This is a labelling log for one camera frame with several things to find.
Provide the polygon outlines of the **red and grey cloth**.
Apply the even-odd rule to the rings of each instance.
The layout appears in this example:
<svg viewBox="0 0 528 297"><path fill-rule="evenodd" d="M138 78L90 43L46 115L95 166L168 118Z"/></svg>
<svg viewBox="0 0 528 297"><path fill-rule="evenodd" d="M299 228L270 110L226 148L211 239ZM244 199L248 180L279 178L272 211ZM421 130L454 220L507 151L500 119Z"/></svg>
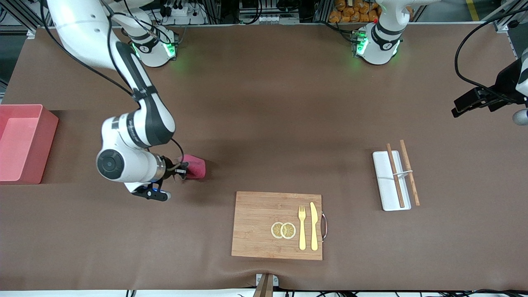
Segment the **red and grey cloth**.
<svg viewBox="0 0 528 297"><path fill-rule="evenodd" d="M196 156L184 154L183 161L189 163L189 170L187 171L188 180L200 180L206 176L206 163Z"/></svg>

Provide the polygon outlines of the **brown wooden chopstick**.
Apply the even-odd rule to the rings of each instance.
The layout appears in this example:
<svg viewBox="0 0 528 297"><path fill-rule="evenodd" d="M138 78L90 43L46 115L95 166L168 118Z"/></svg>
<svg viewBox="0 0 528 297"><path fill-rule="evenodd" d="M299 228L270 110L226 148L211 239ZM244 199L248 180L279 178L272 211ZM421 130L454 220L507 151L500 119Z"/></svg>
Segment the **brown wooden chopstick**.
<svg viewBox="0 0 528 297"><path fill-rule="evenodd" d="M415 182L415 177L414 177L414 171L413 171L413 168L411 167L411 163L410 163L410 159L409 159L409 156L408 156L407 147L406 147L405 142L404 142L403 139L400 139L400 146L401 146L402 155L403 155L403 159L404 159L405 170L407 171L408 177L409 177L409 180L410 180L410 186L411 186L414 202L415 202L416 206L419 206L419 205L421 205L421 203L420 203L420 199L419 199L419 196L418 196L418 193L417 193L417 187L416 187L416 182Z"/></svg>
<svg viewBox="0 0 528 297"><path fill-rule="evenodd" d="M398 171L396 169L396 163L394 161L394 156L392 154L391 145L389 143L387 143L385 146L386 146L386 149L387 149L387 152L388 152L389 162L390 162L392 174L393 174L393 177L394 177L394 184L395 184L396 193L397 193L397 196L398 196L398 204L400 205L400 207L404 207L404 199L403 199L403 195L402 195L401 185L400 185L400 182L398 180Z"/></svg>

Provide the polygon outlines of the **brown table mat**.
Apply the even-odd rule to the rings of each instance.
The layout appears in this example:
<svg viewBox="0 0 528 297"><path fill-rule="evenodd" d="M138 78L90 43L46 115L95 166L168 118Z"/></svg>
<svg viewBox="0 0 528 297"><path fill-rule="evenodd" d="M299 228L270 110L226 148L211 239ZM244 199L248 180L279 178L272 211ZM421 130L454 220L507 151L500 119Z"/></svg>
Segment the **brown table mat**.
<svg viewBox="0 0 528 297"><path fill-rule="evenodd" d="M39 30L4 103L59 117L39 185L0 186L0 290L528 291L528 127L519 106L454 118L454 55L476 24L411 24L372 66L323 25L189 28L148 73L202 181L134 197L96 169L102 122L137 109ZM407 147L421 205L384 211L372 153ZM231 255L237 191L320 194L322 261Z"/></svg>

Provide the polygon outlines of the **white rectangular tray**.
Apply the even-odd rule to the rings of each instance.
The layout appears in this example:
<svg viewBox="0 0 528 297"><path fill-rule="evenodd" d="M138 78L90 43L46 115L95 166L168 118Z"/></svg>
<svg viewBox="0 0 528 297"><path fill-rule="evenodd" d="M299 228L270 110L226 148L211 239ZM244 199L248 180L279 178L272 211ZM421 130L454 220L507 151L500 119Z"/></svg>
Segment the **white rectangular tray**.
<svg viewBox="0 0 528 297"><path fill-rule="evenodd" d="M392 151L396 169L398 172L406 171L403 168L400 153ZM375 166L375 174L379 188L379 195L384 211L398 211L410 210L412 208L410 201L410 193L407 185L407 176L399 176L398 180L401 185L402 195L404 199L404 207L398 204L398 196L394 184L394 177L392 174L390 160L387 151L375 151L372 153L373 163Z"/></svg>

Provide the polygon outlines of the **yellow fork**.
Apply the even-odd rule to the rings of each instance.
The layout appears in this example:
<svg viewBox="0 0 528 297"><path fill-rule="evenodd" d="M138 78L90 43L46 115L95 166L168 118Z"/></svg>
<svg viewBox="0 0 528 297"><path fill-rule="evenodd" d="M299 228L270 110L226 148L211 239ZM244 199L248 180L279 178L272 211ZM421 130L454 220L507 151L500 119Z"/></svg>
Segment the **yellow fork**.
<svg viewBox="0 0 528 297"><path fill-rule="evenodd" d="M298 218L299 218L299 249L304 251L306 250L306 235L305 235L306 210L303 205L299 206Z"/></svg>

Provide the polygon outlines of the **pink plastic bin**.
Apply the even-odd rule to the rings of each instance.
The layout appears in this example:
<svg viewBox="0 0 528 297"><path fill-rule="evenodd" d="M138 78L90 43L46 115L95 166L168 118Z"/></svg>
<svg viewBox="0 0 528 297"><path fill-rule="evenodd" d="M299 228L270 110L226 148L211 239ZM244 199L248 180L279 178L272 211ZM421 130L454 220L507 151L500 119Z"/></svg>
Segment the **pink plastic bin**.
<svg viewBox="0 0 528 297"><path fill-rule="evenodd" d="M0 105L0 185L41 183L58 121L41 104Z"/></svg>

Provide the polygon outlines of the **yellow knife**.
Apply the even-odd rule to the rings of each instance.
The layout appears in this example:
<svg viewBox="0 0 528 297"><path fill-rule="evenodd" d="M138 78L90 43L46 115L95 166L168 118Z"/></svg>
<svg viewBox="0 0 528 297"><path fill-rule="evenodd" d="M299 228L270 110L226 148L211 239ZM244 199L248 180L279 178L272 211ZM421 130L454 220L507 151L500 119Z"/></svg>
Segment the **yellow knife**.
<svg viewBox="0 0 528 297"><path fill-rule="evenodd" d="M311 250L318 250L318 235L317 235L317 222L318 222L318 211L315 203L310 202L310 218L311 218Z"/></svg>

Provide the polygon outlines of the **pile of orange packets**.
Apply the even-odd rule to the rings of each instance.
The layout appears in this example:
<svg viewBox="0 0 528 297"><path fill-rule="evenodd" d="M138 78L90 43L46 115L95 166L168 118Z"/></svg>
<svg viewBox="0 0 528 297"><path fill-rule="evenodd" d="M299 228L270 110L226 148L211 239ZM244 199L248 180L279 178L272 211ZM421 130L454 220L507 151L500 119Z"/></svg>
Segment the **pile of orange packets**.
<svg viewBox="0 0 528 297"><path fill-rule="evenodd" d="M375 0L334 0L329 23L372 23L377 22L382 8Z"/></svg>

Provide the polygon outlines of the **white power strip with plugs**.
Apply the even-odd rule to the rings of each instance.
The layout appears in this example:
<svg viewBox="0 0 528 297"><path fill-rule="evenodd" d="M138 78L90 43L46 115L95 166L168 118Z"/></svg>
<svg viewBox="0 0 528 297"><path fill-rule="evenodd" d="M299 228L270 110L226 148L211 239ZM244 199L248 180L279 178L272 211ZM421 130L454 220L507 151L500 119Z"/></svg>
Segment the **white power strip with plugs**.
<svg viewBox="0 0 528 297"><path fill-rule="evenodd" d="M162 25L206 25L210 24L205 8L198 2L184 1L166 6L165 16L159 17Z"/></svg>

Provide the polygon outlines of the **long white power strip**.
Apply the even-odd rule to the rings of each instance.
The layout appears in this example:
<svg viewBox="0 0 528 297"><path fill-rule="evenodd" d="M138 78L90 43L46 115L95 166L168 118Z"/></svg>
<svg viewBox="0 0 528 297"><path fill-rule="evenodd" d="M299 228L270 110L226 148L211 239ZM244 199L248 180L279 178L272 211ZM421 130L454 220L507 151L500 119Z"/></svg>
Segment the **long white power strip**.
<svg viewBox="0 0 528 297"><path fill-rule="evenodd" d="M255 15L240 15L239 19L243 23L251 23ZM298 15L291 14L263 14L255 22L254 25L291 25L300 23Z"/></svg>

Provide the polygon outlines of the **aluminium frame profile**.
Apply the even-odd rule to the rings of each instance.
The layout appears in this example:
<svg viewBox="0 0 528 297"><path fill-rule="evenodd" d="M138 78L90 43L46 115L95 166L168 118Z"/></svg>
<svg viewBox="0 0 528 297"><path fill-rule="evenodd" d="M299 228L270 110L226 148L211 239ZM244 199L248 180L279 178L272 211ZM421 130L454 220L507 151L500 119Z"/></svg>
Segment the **aluminium frame profile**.
<svg viewBox="0 0 528 297"><path fill-rule="evenodd" d="M47 0L0 0L0 35L25 35L32 39L45 24L54 25Z"/></svg>
<svg viewBox="0 0 528 297"><path fill-rule="evenodd" d="M487 22L489 19L526 8L526 11L524 12L520 12L515 15L504 16L501 19L497 19L493 22L493 25L495 27L496 32L504 33L507 32L509 29L516 28L520 24L528 24L528 0L499 1L500 6L488 15L486 15L486 17L482 18L481 22Z"/></svg>

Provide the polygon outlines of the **grey metal mounting bracket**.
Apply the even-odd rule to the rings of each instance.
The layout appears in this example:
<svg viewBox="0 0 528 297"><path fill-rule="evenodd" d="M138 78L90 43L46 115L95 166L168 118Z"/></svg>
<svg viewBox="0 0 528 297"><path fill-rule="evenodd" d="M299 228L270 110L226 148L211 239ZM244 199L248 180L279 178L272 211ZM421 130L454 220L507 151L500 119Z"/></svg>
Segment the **grey metal mounting bracket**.
<svg viewBox="0 0 528 297"><path fill-rule="evenodd" d="M265 278L264 274L256 274L256 282L255 287L259 285L261 280ZM279 278L276 275L269 274L268 281L272 282L272 286L278 288L279 287Z"/></svg>

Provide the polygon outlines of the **brown wooden post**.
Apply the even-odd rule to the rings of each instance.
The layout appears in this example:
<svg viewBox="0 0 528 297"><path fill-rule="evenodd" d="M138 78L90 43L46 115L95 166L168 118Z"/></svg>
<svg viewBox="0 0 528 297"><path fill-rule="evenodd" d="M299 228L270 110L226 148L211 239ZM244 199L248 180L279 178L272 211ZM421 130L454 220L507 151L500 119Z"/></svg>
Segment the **brown wooden post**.
<svg viewBox="0 0 528 297"><path fill-rule="evenodd" d="M256 287L253 297L273 297L273 286L272 282L268 281L269 274L264 274L265 278L261 280L259 285Z"/></svg>

